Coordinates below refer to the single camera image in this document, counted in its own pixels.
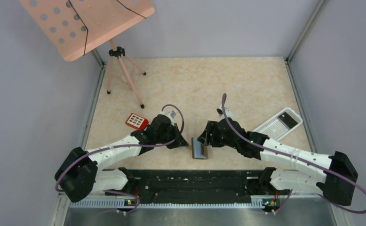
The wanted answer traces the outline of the black credit card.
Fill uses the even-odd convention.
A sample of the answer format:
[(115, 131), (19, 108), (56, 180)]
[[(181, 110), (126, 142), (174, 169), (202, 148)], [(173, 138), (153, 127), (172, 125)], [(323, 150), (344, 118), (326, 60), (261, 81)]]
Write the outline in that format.
[(296, 125), (298, 125), (298, 121), (291, 117), (287, 112), (280, 114), (278, 119), (285, 125), (287, 129), (293, 129)]

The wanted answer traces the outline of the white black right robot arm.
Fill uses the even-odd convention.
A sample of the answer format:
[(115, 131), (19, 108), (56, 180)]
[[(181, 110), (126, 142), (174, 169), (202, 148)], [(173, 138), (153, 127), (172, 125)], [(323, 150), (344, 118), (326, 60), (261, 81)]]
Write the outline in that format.
[(289, 170), (265, 169), (259, 179), (262, 186), (321, 194), (341, 206), (352, 203), (354, 185), (332, 174), (335, 172), (357, 181), (358, 172), (344, 153), (336, 151), (334, 155), (328, 155), (296, 149), (266, 134), (245, 131), (231, 118), (208, 121), (197, 140), (205, 146), (228, 146), (247, 158), (290, 167)]

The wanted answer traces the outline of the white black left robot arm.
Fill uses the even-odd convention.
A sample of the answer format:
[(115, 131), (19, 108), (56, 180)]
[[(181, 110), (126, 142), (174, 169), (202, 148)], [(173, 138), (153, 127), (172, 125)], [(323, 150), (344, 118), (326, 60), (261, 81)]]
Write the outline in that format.
[(55, 174), (55, 189), (65, 193), (71, 202), (81, 201), (94, 192), (122, 190), (128, 182), (127, 175), (121, 170), (106, 173), (104, 169), (156, 147), (175, 149), (189, 145), (174, 122), (175, 115), (175, 111), (161, 112), (144, 129), (109, 145), (89, 150), (74, 148)]

